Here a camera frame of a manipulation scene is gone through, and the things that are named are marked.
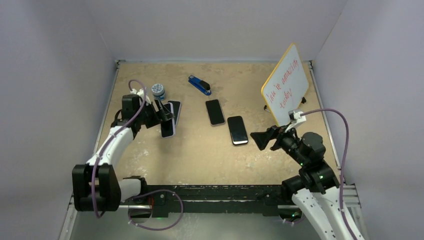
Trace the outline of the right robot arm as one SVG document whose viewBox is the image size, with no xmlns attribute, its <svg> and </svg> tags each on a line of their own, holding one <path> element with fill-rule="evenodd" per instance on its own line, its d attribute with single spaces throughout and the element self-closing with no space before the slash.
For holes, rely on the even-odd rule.
<svg viewBox="0 0 424 240">
<path fill-rule="evenodd" d="M 274 125 L 250 136 L 260 150 L 275 140 L 270 149 L 284 150 L 300 165 L 298 175 L 282 182 L 280 196 L 301 210 L 322 240 L 364 239 L 344 203 L 343 186 L 324 160 L 326 148 L 319 134 L 306 132 L 298 137 L 296 129 Z"/>
</svg>

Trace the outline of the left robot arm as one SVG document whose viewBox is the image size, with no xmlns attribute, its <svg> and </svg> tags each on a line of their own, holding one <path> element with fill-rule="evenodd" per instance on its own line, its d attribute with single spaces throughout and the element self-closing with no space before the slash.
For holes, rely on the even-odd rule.
<svg viewBox="0 0 424 240">
<path fill-rule="evenodd" d="M 157 99 L 151 102 L 142 94 L 122 97 L 121 109 L 114 116 L 105 142 L 85 164 L 77 164 L 72 170 L 73 201 L 77 211 L 102 216 L 104 212 L 116 211 L 128 199 L 138 205 L 148 201 L 144 177 L 118 180 L 114 166 L 142 127 L 148 129 L 157 125 L 166 130 L 175 129 L 173 103 Z"/>
</svg>

